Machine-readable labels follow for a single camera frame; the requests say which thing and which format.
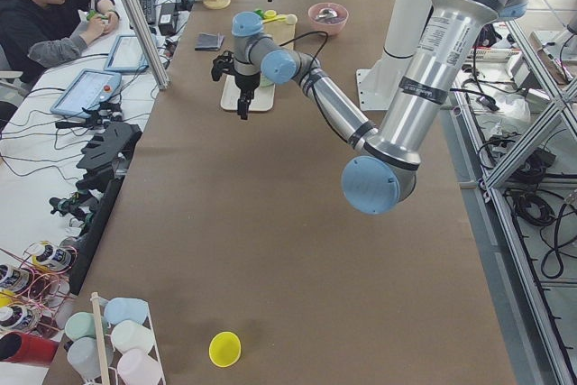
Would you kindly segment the small pink bowl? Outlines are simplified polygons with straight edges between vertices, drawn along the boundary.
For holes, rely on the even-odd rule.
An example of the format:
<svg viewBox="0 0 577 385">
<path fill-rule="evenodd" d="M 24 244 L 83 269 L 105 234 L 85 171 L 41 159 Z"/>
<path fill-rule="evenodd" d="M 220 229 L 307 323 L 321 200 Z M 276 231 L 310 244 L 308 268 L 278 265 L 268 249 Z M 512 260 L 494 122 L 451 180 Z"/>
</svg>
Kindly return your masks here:
<svg viewBox="0 0 577 385">
<path fill-rule="evenodd" d="M 274 82 L 268 79 L 263 73 L 260 76 L 260 87 L 270 87 L 273 86 Z"/>
</svg>

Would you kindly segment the large pink bowl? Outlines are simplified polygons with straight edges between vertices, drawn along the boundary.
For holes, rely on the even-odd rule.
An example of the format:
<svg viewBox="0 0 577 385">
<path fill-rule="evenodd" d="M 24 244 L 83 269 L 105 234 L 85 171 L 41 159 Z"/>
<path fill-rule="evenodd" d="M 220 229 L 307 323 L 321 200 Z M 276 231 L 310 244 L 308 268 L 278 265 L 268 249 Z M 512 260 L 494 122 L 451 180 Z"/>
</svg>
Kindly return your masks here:
<svg viewBox="0 0 577 385">
<path fill-rule="evenodd" d="M 307 14 L 312 29 L 326 32 L 329 36 L 339 34 L 349 18 L 349 12 L 344 6 L 331 2 L 311 5 Z"/>
</svg>

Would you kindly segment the yellow plastic knife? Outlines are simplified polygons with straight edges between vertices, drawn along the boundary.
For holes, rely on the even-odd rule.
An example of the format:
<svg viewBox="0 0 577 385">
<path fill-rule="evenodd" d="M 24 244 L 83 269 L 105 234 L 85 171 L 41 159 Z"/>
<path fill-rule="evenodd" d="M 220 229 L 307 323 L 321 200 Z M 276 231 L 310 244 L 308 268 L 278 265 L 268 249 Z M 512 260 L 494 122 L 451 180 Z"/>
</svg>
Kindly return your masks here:
<svg viewBox="0 0 577 385">
<path fill-rule="evenodd" d="M 262 23 L 273 23 L 273 22 L 277 22 L 277 21 L 284 21 L 286 20 L 286 15 L 277 15 L 268 19 L 264 19 L 262 20 Z"/>
</svg>

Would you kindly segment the bamboo cutting board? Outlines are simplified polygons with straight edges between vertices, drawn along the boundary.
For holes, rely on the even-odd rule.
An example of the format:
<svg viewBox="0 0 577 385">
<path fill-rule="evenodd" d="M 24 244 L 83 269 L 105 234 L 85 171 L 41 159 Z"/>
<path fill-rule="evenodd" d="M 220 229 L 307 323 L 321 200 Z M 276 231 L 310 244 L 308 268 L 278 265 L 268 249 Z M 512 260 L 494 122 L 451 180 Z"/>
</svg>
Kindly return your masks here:
<svg viewBox="0 0 577 385">
<path fill-rule="evenodd" d="M 295 37 L 296 31 L 295 24 L 287 24 L 285 21 L 273 21 L 265 23 L 263 25 L 263 31 L 270 35 L 277 45 L 290 50 L 293 49 L 293 38 Z"/>
</svg>

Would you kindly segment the metal ice scoop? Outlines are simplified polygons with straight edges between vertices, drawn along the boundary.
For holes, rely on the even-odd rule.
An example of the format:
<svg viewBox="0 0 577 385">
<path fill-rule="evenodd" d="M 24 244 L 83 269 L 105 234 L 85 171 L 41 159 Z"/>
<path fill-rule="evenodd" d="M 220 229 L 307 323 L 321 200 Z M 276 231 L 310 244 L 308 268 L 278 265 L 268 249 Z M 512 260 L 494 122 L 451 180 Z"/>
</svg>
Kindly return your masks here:
<svg viewBox="0 0 577 385">
<path fill-rule="evenodd" d="M 339 18 L 339 14 L 334 8 L 322 8 L 315 16 L 315 20 L 319 23 L 334 23 Z"/>
</svg>

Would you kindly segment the grey folded cloth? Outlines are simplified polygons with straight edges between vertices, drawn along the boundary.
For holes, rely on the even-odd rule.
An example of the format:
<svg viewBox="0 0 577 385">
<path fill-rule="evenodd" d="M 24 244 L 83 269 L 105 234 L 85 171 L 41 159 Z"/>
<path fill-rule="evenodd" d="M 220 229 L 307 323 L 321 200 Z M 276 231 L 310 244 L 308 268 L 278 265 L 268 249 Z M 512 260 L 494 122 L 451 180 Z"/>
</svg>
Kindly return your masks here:
<svg viewBox="0 0 577 385">
<path fill-rule="evenodd" d="M 197 36 L 195 50 L 197 51 L 220 51 L 224 42 L 224 36 L 221 33 L 212 34 L 201 32 Z"/>
</svg>

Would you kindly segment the blue teach pendant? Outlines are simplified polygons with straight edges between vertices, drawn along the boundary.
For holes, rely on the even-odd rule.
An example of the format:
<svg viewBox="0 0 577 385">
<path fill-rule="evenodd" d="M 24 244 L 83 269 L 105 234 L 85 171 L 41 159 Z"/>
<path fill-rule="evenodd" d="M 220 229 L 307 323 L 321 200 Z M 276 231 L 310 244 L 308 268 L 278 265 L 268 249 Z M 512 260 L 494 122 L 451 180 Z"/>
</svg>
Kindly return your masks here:
<svg viewBox="0 0 577 385">
<path fill-rule="evenodd" d="M 104 70 L 133 74 L 148 68 L 142 47 L 135 35 L 118 35 L 106 58 Z"/>
<path fill-rule="evenodd" d="M 122 75 L 117 72 L 83 69 L 64 93 L 50 107 L 54 115 L 88 118 L 88 111 L 97 110 L 119 88 Z"/>
</svg>

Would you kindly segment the seated person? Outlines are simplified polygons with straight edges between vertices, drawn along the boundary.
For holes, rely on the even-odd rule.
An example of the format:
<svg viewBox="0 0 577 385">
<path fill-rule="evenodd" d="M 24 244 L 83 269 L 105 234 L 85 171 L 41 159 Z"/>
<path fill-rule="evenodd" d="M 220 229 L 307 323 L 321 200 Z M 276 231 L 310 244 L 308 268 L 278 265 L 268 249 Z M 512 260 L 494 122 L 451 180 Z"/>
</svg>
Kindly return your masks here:
<svg viewBox="0 0 577 385">
<path fill-rule="evenodd" d="M 1 0 L 1 47 L 20 80 L 80 58 L 120 22 L 114 0 Z"/>
</svg>

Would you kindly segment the yellow plastic cup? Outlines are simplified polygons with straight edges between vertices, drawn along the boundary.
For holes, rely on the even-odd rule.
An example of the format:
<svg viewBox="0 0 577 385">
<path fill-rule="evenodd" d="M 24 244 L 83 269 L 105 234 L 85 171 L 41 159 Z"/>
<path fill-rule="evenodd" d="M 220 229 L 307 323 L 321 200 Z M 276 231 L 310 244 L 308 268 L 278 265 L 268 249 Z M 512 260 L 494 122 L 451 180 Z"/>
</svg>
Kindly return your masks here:
<svg viewBox="0 0 577 385">
<path fill-rule="evenodd" d="M 242 345 L 237 334 L 223 331 L 215 335 L 208 347 L 209 359 L 219 368 L 234 365 L 241 357 Z"/>
</svg>

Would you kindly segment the white cup rack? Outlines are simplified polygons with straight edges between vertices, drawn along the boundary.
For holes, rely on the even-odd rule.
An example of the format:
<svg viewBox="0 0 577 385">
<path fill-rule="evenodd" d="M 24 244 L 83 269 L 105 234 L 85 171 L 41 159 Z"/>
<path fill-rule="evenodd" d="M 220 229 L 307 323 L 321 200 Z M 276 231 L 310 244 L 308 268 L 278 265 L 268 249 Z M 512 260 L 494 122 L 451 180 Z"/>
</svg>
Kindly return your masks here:
<svg viewBox="0 0 577 385">
<path fill-rule="evenodd" d="M 165 384 L 149 303 L 103 298 L 65 324 L 66 359 L 85 384 Z"/>
</svg>

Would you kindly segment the red cup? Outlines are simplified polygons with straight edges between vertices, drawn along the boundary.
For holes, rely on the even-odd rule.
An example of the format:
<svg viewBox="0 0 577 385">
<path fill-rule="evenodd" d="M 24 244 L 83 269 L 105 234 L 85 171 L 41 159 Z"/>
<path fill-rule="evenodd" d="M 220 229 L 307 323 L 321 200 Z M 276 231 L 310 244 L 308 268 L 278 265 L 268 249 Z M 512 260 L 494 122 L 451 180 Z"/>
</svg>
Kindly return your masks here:
<svg viewBox="0 0 577 385">
<path fill-rule="evenodd" d="M 1 337 L 1 361 L 48 367 L 59 343 L 36 335 L 11 332 Z"/>
</svg>

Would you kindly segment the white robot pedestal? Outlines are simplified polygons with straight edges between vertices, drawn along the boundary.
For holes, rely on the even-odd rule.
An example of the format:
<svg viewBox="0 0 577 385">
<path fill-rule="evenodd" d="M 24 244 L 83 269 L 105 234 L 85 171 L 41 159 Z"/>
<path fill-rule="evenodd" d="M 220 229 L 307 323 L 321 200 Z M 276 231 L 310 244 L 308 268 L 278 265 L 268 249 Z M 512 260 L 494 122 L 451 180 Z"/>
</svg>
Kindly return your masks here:
<svg viewBox="0 0 577 385">
<path fill-rule="evenodd" d="M 382 56 L 371 69 L 357 71 L 361 110 L 387 110 L 413 58 L 431 0 L 395 0 Z"/>
</svg>

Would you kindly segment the aluminium frame post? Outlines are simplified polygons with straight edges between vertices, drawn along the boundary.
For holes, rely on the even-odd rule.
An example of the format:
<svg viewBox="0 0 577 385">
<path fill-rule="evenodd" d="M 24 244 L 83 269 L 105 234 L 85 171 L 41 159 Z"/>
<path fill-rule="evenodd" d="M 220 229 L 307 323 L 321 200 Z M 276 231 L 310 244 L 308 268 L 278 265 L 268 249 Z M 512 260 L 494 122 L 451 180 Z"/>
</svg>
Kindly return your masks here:
<svg viewBox="0 0 577 385">
<path fill-rule="evenodd" d="M 138 0 L 121 0 L 130 24 L 148 61 L 149 69 L 154 76 L 159 90 L 165 90 L 169 85 L 169 76 L 163 67 L 156 42 L 152 38 L 144 13 Z"/>
</svg>

